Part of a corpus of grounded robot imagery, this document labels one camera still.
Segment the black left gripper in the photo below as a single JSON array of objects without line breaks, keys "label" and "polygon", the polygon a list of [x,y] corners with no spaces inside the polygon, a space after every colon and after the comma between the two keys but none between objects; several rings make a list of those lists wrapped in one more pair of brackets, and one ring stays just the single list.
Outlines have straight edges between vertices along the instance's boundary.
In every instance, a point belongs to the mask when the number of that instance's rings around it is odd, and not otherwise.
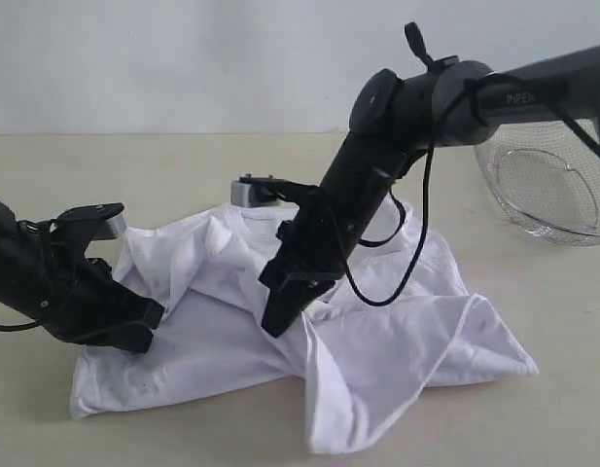
[{"label": "black left gripper", "polygon": [[164,307],[111,277],[102,260],[34,265],[31,318],[59,341],[146,353]]}]

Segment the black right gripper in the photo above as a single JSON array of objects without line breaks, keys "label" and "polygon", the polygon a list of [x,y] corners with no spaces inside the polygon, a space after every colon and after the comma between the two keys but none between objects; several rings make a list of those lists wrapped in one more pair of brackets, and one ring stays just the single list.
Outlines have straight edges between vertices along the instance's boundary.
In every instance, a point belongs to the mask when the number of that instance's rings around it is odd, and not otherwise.
[{"label": "black right gripper", "polygon": [[316,299],[344,276],[358,243],[358,223],[341,215],[323,194],[311,194],[284,229],[281,247],[259,275],[269,289],[261,327],[282,336]]}]

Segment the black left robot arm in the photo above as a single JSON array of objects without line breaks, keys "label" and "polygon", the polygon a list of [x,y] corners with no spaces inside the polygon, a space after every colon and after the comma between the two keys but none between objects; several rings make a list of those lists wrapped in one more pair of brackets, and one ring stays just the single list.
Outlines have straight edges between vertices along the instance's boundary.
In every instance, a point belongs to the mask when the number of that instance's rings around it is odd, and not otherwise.
[{"label": "black left robot arm", "polygon": [[0,200],[0,303],[28,317],[0,332],[44,328],[59,341],[146,352],[164,308],[129,290],[109,264],[86,255],[93,241],[119,238],[124,205],[72,207],[46,221],[17,219]]}]

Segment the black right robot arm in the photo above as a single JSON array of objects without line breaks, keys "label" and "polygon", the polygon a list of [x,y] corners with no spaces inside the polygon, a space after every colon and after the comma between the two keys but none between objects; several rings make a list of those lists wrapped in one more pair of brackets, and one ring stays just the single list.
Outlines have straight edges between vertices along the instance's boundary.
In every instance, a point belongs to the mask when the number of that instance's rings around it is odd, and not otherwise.
[{"label": "black right robot arm", "polygon": [[481,144],[502,125],[560,121],[600,159],[600,45],[505,73],[455,56],[426,66],[413,78],[384,69],[366,82],[318,185],[262,180],[299,208],[279,228],[280,248],[260,276],[271,336],[349,275],[348,258],[393,184],[437,148]]}]

